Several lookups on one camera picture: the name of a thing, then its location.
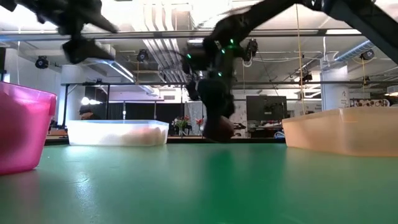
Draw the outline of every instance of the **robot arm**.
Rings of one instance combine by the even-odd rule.
[[[62,45],[67,59],[71,63],[80,63],[86,58],[114,60],[113,56],[85,39],[81,31],[85,24],[93,24],[108,32],[117,32],[117,28],[101,15],[101,0],[2,0],[0,6],[14,11],[17,5],[25,6],[34,12],[40,23],[50,21],[58,26],[61,35],[70,35],[70,41]]]
[[[219,125],[217,118],[228,117],[234,111],[231,94],[233,60],[244,56],[239,43],[257,26],[294,4],[303,4],[346,22],[398,63],[398,23],[372,0],[264,0],[251,6],[247,12],[222,19],[199,49],[195,48],[192,54],[188,50],[186,63],[192,65],[192,70],[209,71],[208,78],[198,85],[201,87],[198,94],[206,105],[208,118],[215,118],[212,121],[208,119],[206,126]],[[206,133],[206,128],[204,134],[209,138],[217,137],[216,133]]]
[[[227,47],[230,40],[240,43],[257,26],[294,4],[303,4],[309,9],[346,22],[398,63],[398,23],[374,2],[375,0],[265,0],[253,5],[245,13],[219,21],[213,33],[204,40],[203,46],[207,56],[214,57],[218,51],[215,42],[222,47]]]

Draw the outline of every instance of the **flower vase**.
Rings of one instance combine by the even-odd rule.
[[[198,124],[198,130],[199,130],[199,134],[198,134],[198,135],[199,135],[199,136],[202,136],[202,132],[201,132],[201,129],[200,129],[200,128],[201,128],[201,125]]]

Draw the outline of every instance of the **white plastic bin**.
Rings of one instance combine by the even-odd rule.
[[[284,119],[282,124],[288,147],[398,156],[398,108],[344,108]]]
[[[150,120],[69,121],[72,146],[158,146],[166,144],[169,124]]]

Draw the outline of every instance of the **ceiling beam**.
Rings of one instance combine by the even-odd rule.
[[[64,56],[62,50],[25,50],[28,56]]]
[[[398,85],[397,81],[367,81],[367,84],[394,84]],[[299,85],[300,82],[236,82],[234,85]],[[362,85],[362,81],[323,81],[323,82],[306,82],[306,85]],[[84,85],[84,86],[124,86],[124,85],[186,85],[185,82],[140,82],[140,83],[62,83],[65,85]]]
[[[301,29],[301,37],[360,37],[361,34],[327,34],[327,29]],[[351,30],[351,29],[333,29],[333,30]],[[117,34],[110,33],[90,33],[83,34],[86,38],[96,40],[120,40],[120,39],[177,39],[177,38],[204,38],[212,33],[211,30],[176,30],[176,31],[153,31],[153,32],[119,32]],[[263,29],[252,31],[248,38],[255,37],[297,37],[297,29]],[[18,32],[0,32],[0,41],[52,41],[52,40],[69,40],[69,36],[62,36],[58,33],[25,33]]]

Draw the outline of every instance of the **green table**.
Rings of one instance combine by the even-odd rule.
[[[0,177],[0,223],[398,223],[398,158],[283,144],[46,147]]]

